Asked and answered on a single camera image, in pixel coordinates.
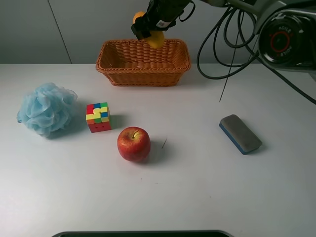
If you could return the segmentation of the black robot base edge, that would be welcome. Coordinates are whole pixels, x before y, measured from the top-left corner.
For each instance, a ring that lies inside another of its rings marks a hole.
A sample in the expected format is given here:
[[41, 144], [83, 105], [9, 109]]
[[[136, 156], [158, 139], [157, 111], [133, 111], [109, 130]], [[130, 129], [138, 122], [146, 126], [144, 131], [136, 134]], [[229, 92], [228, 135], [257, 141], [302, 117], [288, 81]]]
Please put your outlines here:
[[204, 231], [108, 231], [108, 232], [61, 232], [54, 237], [232, 237], [219, 230]]

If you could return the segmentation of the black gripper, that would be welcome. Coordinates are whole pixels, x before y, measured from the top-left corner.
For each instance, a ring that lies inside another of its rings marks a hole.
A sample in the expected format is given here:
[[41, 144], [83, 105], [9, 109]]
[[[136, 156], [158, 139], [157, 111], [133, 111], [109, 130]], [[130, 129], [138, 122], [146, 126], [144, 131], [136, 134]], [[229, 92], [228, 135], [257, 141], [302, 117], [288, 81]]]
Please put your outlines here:
[[150, 37], [153, 32], [167, 31], [176, 25], [185, 7], [193, 3], [191, 0], [151, 0], [147, 11], [135, 18], [131, 30], [139, 40]]

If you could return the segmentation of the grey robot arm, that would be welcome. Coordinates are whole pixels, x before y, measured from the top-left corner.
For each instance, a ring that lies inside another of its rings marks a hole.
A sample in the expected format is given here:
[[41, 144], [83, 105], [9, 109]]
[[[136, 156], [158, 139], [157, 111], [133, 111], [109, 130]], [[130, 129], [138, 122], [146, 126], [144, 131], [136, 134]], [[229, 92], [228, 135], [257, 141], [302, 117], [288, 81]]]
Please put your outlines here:
[[[146, 13], [135, 19], [131, 29], [137, 39], [152, 31], [166, 31], [188, 0], [152, 0]], [[314, 0], [208, 0], [214, 7], [230, 6], [256, 16], [259, 57], [272, 69], [315, 72], [316, 2]]]

